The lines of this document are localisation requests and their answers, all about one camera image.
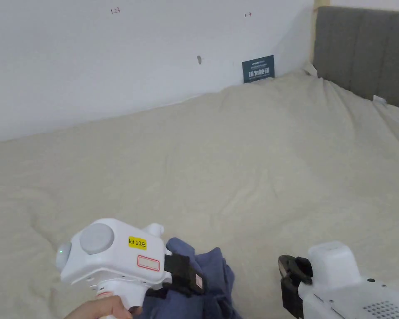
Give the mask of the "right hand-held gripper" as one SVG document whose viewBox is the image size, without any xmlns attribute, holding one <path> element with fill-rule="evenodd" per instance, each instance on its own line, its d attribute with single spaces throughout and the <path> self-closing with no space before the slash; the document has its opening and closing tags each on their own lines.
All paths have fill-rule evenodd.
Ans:
<svg viewBox="0 0 399 319">
<path fill-rule="evenodd" d="M 399 292 L 362 276 L 351 249 L 334 241 L 307 258 L 278 257 L 283 307 L 296 319 L 399 319 Z"/>
</svg>

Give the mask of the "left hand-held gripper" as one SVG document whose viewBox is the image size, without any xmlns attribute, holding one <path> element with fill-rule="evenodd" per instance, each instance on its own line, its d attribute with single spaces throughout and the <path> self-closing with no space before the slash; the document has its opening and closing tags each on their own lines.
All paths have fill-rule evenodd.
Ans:
<svg viewBox="0 0 399 319">
<path fill-rule="evenodd" d="M 204 295 L 202 273 L 166 248 L 163 232 L 158 223 L 139 229 L 114 218 L 96 220 L 59 246 L 60 279 L 90 287 L 97 297 L 116 295 L 125 308 L 141 307 L 148 290 L 173 283 L 185 296 Z"/>
</svg>

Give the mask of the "person's left hand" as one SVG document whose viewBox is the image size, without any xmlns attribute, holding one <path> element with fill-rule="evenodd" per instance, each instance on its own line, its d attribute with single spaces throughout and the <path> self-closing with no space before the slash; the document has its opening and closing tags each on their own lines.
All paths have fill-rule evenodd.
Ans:
<svg viewBox="0 0 399 319">
<path fill-rule="evenodd" d="M 116 319 L 132 319 L 143 312 L 142 307 L 129 311 L 117 295 L 103 299 L 90 300 L 65 316 L 66 319 L 100 319 L 113 316 Z"/>
</svg>

